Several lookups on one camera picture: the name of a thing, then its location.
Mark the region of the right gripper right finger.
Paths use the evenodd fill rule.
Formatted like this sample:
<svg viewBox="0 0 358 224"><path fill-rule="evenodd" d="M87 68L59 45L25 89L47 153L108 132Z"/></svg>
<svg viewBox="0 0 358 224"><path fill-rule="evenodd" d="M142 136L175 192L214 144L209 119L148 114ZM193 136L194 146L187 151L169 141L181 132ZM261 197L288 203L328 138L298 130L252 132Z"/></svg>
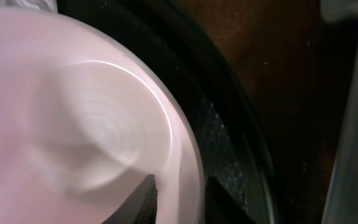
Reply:
<svg viewBox="0 0 358 224"><path fill-rule="evenodd" d="M214 177L207 179L204 191L204 223L256 224Z"/></svg>

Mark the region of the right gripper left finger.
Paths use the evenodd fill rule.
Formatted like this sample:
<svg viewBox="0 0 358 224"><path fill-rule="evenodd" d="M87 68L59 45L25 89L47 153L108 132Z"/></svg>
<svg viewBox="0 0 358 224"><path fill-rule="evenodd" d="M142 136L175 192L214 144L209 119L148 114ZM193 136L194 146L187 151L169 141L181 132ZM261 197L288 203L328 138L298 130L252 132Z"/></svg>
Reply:
<svg viewBox="0 0 358 224"><path fill-rule="evenodd" d="M102 224L155 224L157 197L155 176L149 174Z"/></svg>

